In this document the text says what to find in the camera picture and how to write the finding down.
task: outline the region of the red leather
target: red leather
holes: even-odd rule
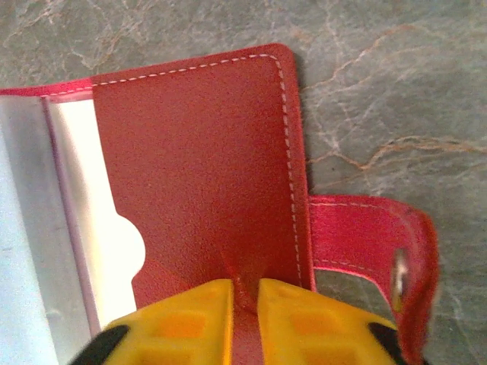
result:
[[[310,197],[310,222],[314,267],[367,278],[390,304],[394,252],[406,250],[403,308],[393,314],[403,356],[421,364],[438,282],[436,235],[429,217],[386,198],[315,195]]]
[[[259,279],[313,282],[292,52],[273,44],[93,81],[115,206],[145,241],[136,303],[232,278],[236,363],[260,361]]]
[[[32,87],[14,87],[1,89],[0,95],[17,97],[49,97],[52,101],[68,102],[91,99],[93,82],[90,78],[59,82],[58,84],[40,85]]]
[[[145,240],[145,264],[132,282],[138,306],[232,278],[234,363],[262,363],[260,278],[314,289],[314,268],[342,271],[372,280],[390,302],[393,254],[405,248],[407,290],[394,315],[405,358],[421,363],[438,281],[431,221],[385,198],[311,196],[308,204],[297,79],[286,47],[0,95],[93,97],[117,211]]]

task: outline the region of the black rubber grip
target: black rubber grip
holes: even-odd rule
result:
[[[129,330],[118,325],[99,333],[69,365],[103,365]]]
[[[393,358],[397,365],[408,365],[401,355],[401,348],[397,341],[397,331],[386,325],[372,322],[368,324],[368,329],[372,332],[375,339],[379,341],[385,351]],[[430,365],[423,359],[423,365]]]

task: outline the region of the red strap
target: red strap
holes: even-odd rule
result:
[[[429,217],[387,198],[310,197],[314,267],[373,281],[392,307],[395,252],[404,249],[408,268],[400,311],[394,311],[399,344],[411,364],[422,363],[434,291],[438,282],[436,234]]]

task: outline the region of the gray marble countertop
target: gray marble countertop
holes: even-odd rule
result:
[[[428,212],[443,284],[428,359],[485,364],[486,9],[483,0],[6,0],[0,87],[287,44],[310,191],[382,195]],[[384,312],[369,283],[318,277],[323,293]]]

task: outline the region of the stitched edge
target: stitched edge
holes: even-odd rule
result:
[[[267,54],[267,53],[260,53],[260,54],[252,54],[248,56],[242,56],[242,57],[236,57],[232,59],[222,59],[219,62],[212,62],[208,64],[201,64],[197,66],[191,66],[188,68],[179,68],[179,69],[174,69],[170,71],[164,71],[164,72],[158,72],[158,73],[153,73],[153,74],[148,74],[148,75],[139,75],[134,78],[122,78],[119,80],[111,80],[111,81],[104,81],[100,82],[99,84],[91,84],[91,86],[86,86],[86,87],[77,87],[72,90],[67,90],[67,91],[61,91],[58,93],[51,93],[51,94],[45,94],[41,95],[40,97],[53,97],[56,95],[66,95],[66,94],[73,94],[79,91],[85,91],[85,90],[92,90],[94,87],[99,87],[99,86],[104,86],[104,85],[109,85],[109,84],[118,84],[121,82],[130,82],[130,81],[137,81],[145,78],[156,78],[159,76],[165,76],[165,75],[171,75],[175,74],[177,72],[187,72],[187,71],[193,71],[197,70],[200,68],[205,68],[205,67],[214,67],[217,65],[223,65],[228,62],[238,62],[238,61],[244,61],[247,59],[256,59],[256,58],[271,58],[275,66],[278,69],[279,73],[279,78],[281,81],[279,82],[279,86],[282,90],[281,93],[281,98],[282,98],[282,121],[284,122],[284,135],[285,135],[285,143],[286,143],[286,155],[288,156],[288,177],[289,177],[289,190],[290,190],[290,196],[291,196],[291,218],[292,218],[292,230],[294,234],[294,250],[296,252],[296,264],[298,267],[298,280],[299,280],[299,286],[302,287],[302,278],[301,278],[301,261],[300,261],[300,253],[299,253],[299,239],[298,239],[298,222],[296,218],[296,202],[294,200],[294,184],[293,184],[293,176],[292,176],[292,166],[291,166],[291,144],[289,143],[289,123],[288,123],[288,108],[287,108],[287,97],[286,97],[286,86],[284,82],[284,72],[281,67],[281,62],[277,59],[277,57]]]
[[[325,263],[330,263],[330,264],[335,264],[335,265],[343,265],[343,266],[348,266],[350,268],[359,268],[360,270],[365,270],[369,272],[374,272],[371,268],[365,268],[363,266],[358,266],[358,265],[353,265],[349,264],[347,262],[339,262],[339,261],[332,261],[332,260],[325,260],[325,259],[313,259],[315,262],[315,265],[319,265],[320,262],[325,262]]]
[[[358,207],[358,208],[379,209],[379,210],[385,211],[388,214],[393,215],[394,217],[398,218],[399,221],[401,222],[401,224],[403,225],[403,227],[406,228],[406,230],[409,232],[409,235],[412,237],[412,239],[415,239],[415,234],[413,234],[413,232],[412,232],[411,225],[408,224],[407,221],[403,217],[401,217],[399,214],[396,214],[396,213],[390,211],[389,209],[387,209],[385,207],[381,207],[379,205],[362,204],[362,203],[309,203],[309,204],[312,206],[315,206],[315,207],[356,207],[356,208]],[[335,265],[345,265],[345,266],[349,266],[352,268],[360,268],[363,270],[374,272],[372,269],[363,268],[361,266],[349,264],[347,262],[337,262],[337,261],[331,261],[331,260],[325,260],[325,259],[314,259],[314,261],[328,262],[328,263],[332,263]]]

